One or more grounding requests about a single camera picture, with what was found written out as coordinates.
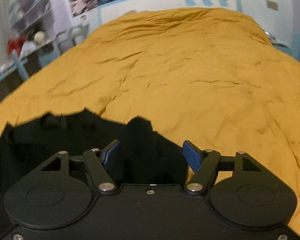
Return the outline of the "black garment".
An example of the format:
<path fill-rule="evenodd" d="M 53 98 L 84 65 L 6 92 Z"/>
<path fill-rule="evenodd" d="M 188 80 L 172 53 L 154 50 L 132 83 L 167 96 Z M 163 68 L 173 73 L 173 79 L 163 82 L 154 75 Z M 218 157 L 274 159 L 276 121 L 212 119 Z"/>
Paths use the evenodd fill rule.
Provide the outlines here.
<path fill-rule="evenodd" d="M 181 148 L 153 131 L 149 120 L 127 124 L 102 119 L 85 109 L 71 115 L 45 115 L 19 126 L 7 124 L 0 136 L 0 236 L 11 226 L 4 194 L 38 165 L 60 151 L 82 155 L 120 142 L 116 166 L 108 174 L 121 184 L 184 185 L 187 162 Z"/>

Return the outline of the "mustard yellow bed cover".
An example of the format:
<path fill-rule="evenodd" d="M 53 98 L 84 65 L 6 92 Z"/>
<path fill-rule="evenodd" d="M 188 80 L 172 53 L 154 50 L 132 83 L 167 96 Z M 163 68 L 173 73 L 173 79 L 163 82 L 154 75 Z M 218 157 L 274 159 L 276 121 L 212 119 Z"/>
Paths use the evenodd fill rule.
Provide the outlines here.
<path fill-rule="evenodd" d="M 228 9 L 126 14 L 93 31 L 0 103 L 0 129 L 89 109 L 151 120 L 181 145 L 247 151 L 287 183 L 300 235 L 300 62 Z"/>

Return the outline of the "purple shelf unit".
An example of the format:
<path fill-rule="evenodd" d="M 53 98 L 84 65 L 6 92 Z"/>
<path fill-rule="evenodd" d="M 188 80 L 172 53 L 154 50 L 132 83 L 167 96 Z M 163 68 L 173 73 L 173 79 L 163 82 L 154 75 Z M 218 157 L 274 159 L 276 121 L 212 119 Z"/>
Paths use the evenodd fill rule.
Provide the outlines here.
<path fill-rule="evenodd" d="M 63 0 L 0 0 L 0 102 L 58 56 Z"/>

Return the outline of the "white blue headboard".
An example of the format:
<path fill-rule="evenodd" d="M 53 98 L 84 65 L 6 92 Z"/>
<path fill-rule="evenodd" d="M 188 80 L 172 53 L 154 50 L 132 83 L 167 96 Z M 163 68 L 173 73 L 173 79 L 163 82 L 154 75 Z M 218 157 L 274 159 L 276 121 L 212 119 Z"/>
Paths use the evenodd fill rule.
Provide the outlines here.
<path fill-rule="evenodd" d="M 225 8 L 242 12 L 241 0 L 118 0 L 98 6 L 89 19 L 89 32 L 129 12 L 178 8 Z"/>

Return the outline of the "wall light switch plate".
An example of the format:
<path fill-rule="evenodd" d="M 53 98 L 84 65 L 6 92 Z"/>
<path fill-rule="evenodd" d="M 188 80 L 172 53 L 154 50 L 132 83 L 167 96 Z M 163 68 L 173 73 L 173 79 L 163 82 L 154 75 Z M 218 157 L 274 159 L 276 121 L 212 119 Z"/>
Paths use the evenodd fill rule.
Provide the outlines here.
<path fill-rule="evenodd" d="M 266 7 L 268 9 L 275 10 L 275 11 L 279 10 L 279 4 L 270 0 L 266 0 Z"/>

